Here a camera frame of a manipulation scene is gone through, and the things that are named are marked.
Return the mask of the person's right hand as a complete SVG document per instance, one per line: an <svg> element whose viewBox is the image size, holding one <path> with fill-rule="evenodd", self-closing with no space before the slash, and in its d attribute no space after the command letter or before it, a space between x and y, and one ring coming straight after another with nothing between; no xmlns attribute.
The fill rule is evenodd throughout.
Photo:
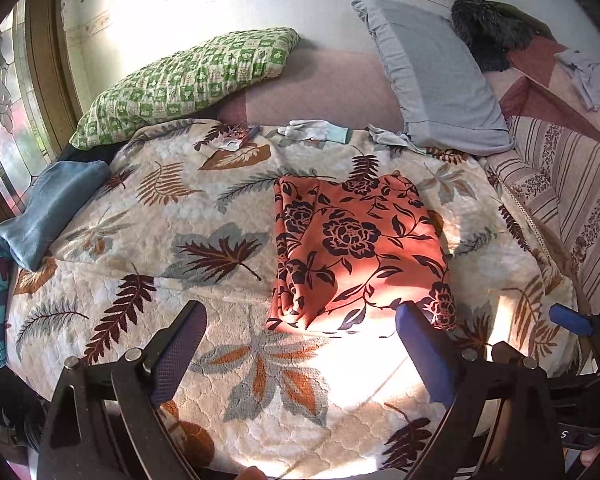
<svg viewBox="0 0 600 480"><path fill-rule="evenodd" d="M584 468L588 468L592 464L594 464L597 460L597 457L600 455L600 442L598 442L594 448L590 448L589 450L584 450L579 455L580 463Z"/></svg>

